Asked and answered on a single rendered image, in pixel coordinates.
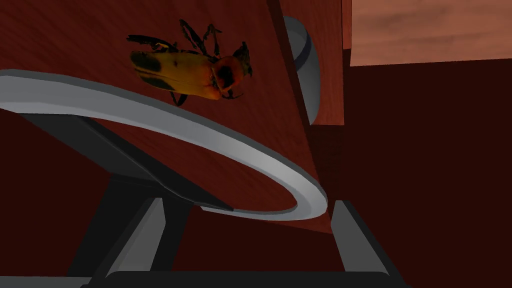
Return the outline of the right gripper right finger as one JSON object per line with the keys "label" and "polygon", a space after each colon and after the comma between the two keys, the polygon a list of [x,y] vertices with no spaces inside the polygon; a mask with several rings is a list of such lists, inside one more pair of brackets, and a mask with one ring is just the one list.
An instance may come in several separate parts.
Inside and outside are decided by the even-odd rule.
{"label": "right gripper right finger", "polygon": [[331,229],[346,272],[381,273],[391,280],[403,280],[397,267],[349,201],[335,202]]}

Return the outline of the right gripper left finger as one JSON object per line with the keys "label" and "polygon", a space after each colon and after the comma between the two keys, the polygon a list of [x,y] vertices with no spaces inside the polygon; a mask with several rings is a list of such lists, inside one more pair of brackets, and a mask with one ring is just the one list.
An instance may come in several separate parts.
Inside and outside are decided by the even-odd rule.
{"label": "right gripper left finger", "polygon": [[192,207],[153,181],[112,175],[67,275],[170,270]]}

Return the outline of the yellow and orange insect sticker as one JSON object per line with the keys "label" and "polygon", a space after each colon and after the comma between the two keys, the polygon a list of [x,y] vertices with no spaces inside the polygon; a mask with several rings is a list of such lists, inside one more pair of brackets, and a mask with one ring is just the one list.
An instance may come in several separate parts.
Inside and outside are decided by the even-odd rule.
{"label": "yellow and orange insect sticker", "polygon": [[250,51],[246,42],[233,54],[220,56],[217,35],[221,30],[210,24],[203,36],[183,19],[181,32],[192,49],[180,49],[177,43],[130,34],[128,42],[147,45],[150,51],[131,51],[129,58],[136,75],[152,87],[168,91],[176,106],[185,103],[189,95],[209,100],[234,100],[233,88],[246,76],[253,75]]}

